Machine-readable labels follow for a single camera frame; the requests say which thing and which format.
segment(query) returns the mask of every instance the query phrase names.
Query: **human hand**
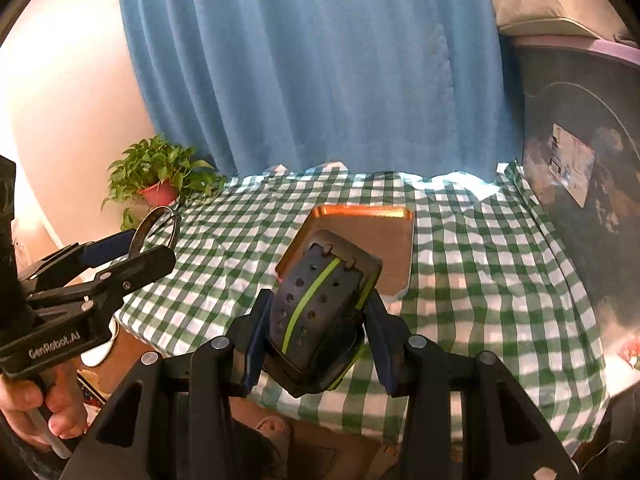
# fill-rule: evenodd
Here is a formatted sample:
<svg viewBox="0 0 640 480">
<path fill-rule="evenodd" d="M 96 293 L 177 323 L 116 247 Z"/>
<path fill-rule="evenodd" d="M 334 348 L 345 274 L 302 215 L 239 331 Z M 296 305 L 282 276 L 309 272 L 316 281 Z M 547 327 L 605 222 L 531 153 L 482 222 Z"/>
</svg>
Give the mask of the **human hand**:
<svg viewBox="0 0 640 480">
<path fill-rule="evenodd" d="M 82 392 L 76 378 L 76 368 L 66 362 L 52 368 L 54 384 L 49 388 L 44 402 L 51 410 L 49 429 L 60 438 L 73 438 L 84 433 L 86 410 L 82 404 Z M 0 411 L 4 413 L 15 434 L 39 449 L 49 449 L 47 442 L 38 435 L 27 411 L 42 405 L 42 392 L 33 381 L 9 381 L 0 376 Z"/>
</svg>

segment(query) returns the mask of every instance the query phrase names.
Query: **potted plant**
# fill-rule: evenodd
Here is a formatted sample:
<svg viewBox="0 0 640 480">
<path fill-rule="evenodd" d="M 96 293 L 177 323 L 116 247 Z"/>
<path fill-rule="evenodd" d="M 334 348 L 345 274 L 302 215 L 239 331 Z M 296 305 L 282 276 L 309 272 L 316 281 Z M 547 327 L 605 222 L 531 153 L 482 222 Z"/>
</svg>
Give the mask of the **potted plant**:
<svg viewBox="0 0 640 480">
<path fill-rule="evenodd" d="M 109 201 L 126 203 L 140 199 L 151 207 L 169 205 L 177 198 L 187 199 L 193 193 L 212 196 L 222 189 L 226 177 L 217 174 L 216 168 L 206 160 L 191 160 L 193 148 L 170 144 L 162 135 L 142 139 L 124 152 L 122 160 L 108 167 Z M 131 229 L 140 222 L 129 208 L 123 213 L 121 229 Z"/>
</svg>

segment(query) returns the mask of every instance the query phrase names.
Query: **white slipper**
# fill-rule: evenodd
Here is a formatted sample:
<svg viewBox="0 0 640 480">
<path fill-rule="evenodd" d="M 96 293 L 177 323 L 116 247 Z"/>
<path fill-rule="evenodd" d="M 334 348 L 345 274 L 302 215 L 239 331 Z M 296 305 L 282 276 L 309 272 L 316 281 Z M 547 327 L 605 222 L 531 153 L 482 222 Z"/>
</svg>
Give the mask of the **white slipper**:
<svg viewBox="0 0 640 480">
<path fill-rule="evenodd" d="M 120 331 L 120 326 L 114 317 L 111 318 L 109 322 L 109 330 L 111 330 L 111 339 L 109 339 L 106 343 L 101 344 L 91 350 L 88 350 L 80 355 L 82 362 L 85 366 L 92 368 L 94 366 L 99 365 L 104 359 L 109 355 L 111 351 L 111 347 L 113 346 L 113 342 L 118 336 L 118 332 Z"/>
</svg>

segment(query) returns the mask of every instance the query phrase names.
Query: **white wire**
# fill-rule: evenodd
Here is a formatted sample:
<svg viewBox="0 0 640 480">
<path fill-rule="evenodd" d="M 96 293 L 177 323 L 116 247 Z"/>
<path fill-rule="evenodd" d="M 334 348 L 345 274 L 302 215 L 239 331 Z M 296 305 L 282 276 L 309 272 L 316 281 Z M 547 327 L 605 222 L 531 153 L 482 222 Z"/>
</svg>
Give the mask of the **white wire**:
<svg viewBox="0 0 640 480">
<path fill-rule="evenodd" d="M 613 440 L 609 442 L 604 448 L 602 448 L 602 450 L 599 453 L 593 455 L 590 459 L 587 460 L 587 462 L 584 463 L 584 465 L 580 469 L 580 473 L 584 471 L 584 469 L 589 465 L 589 462 L 591 462 L 591 460 L 603 454 L 607 449 L 609 449 L 609 446 L 612 446 L 612 444 L 626 444 L 626 440 Z"/>
</svg>

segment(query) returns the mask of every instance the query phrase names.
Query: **green and white tablecloth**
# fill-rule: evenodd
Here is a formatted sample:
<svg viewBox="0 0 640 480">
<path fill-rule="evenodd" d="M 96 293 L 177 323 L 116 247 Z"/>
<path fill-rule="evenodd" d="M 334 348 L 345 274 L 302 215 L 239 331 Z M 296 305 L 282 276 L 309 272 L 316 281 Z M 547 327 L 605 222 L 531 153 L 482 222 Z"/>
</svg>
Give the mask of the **green and white tablecloth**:
<svg viewBox="0 0 640 480">
<path fill-rule="evenodd" d="M 174 272 L 133 294 L 117 314 L 164 354 L 182 354 L 247 313 L 311 209 L 323 203 L 415 211 L 408 291 L 392 314 L 445 350 L 498 354 L 568 452 L 589 440 L 607 403 L 604 359 L 582 282 L 549 218 L 514 164 L 484 200 L 461 184 L 341 168 L 233 179 L 212 200 L 184 206 Z M 169 223 L 148 243 L 168 240 Z M 264 373 L 252 399 L 338 431 L 396 442 L 406 399 L 378 383 L 369 349 L 337 390 L 293 399 Z M 460 402 L 452 399 L 454 436 Z"/>
</svg>

